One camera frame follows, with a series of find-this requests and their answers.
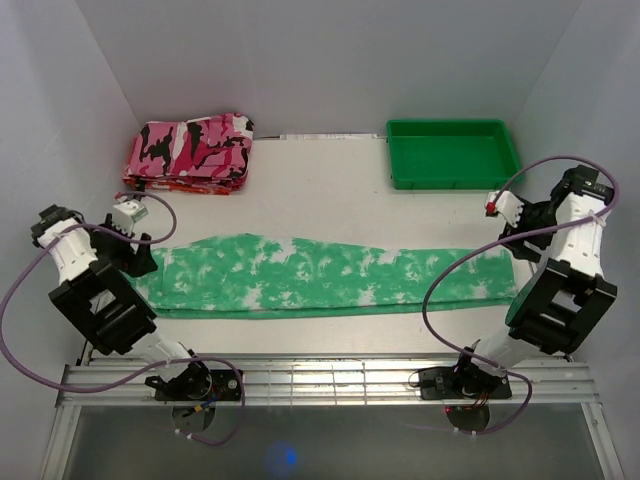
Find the green tie-dye trousers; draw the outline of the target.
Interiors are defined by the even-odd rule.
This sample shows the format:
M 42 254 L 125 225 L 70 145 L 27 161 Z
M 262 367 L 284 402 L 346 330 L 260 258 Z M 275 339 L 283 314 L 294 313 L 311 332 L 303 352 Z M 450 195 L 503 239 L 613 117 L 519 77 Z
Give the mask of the green tie-dye trousers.
M 380 249 L 254 234 L 157 248 L 132 285 L 160 317 L 282 319 L 412 313 L 508 304 L 517 292 L 501 248 L 438 277 L 464 249 Z

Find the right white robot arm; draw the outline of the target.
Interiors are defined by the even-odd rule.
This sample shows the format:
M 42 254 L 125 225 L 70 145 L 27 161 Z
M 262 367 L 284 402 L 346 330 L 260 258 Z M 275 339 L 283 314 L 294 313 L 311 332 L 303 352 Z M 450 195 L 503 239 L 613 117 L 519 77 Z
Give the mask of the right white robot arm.
M 502 235 L 517 260 L 535 262 L 536 272 L 514 298 L 505 325 L 459 357 L 451 375 L 464 397 L 492 393 L 506 372 L 538 354 L 571 354 L 617 297 L 600 264 L 605 207 L 614 190 L 595 169 L 568 169 L 547 201 L 532 203 L 510 192 L 488 196 L 486 212 L 502 216 Z

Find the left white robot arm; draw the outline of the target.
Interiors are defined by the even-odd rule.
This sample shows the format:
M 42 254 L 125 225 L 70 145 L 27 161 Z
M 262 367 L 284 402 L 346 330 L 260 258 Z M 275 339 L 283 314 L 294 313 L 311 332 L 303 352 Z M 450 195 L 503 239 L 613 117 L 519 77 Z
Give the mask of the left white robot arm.
M 146 213 L 142 202 L 121 200 L 97 229 L 88 229 L 81 213 L 52 205 L 32 226 L 32 240 L 58 270 L 51 302 L 93 347 L 143 358 L 156 371 L 145 383 L 160 399 L 201 399 L 212 391 L 210 370 L 181 343 L 162 337 L 155 313 L 129 281 L 158 268 L 149 234 L 139 235 L 137 246 L 130 243 Z

